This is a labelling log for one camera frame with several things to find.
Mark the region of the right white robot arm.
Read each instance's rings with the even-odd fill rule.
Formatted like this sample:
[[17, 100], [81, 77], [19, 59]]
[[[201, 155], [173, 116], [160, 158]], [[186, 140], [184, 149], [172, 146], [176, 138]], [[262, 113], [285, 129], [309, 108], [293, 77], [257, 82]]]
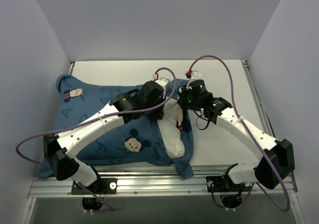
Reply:
[[179, 91], [178, 104], [182, 109], [199, 112], [213, 123], [236, 137], [256, 157], [255, 164], [236, 164], [221, 178], [226, 190], [234, 190], [240, 183], [257, 182], [268, 189], [279, 185], [295, 170], [293, 145], [264, 133], [236, 113], [234, 106], [222, 97], [208, 92], [203, 80], [189, 82]]

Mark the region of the white pillow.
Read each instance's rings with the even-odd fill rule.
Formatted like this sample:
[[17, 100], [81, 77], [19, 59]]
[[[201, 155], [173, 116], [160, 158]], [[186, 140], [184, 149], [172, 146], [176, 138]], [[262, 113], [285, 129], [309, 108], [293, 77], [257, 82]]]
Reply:
[[162, 136], [165, 150], [171, 159], [180, 158], [185, 153], [185, 147], [180, 137], [179, 128], [183, 121], [183, 111], [177, 100], [170, 99], [163, 108], [162, 119], [157, 124]]

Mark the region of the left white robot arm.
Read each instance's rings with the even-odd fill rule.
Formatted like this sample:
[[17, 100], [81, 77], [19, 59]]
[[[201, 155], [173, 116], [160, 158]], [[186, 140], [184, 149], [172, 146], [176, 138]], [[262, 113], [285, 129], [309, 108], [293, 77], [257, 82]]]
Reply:
[[159, 104], [165, 100], [170, 80], [148, 81], [140, 89], [118, 94], [77, 128], [43, 137], [44, 157], [58, 181], [72, 179], [89, 194], [100, 190], [97, 171], [77, 159], [77, 154], [94, 140], [143, 115], [161, 118]]

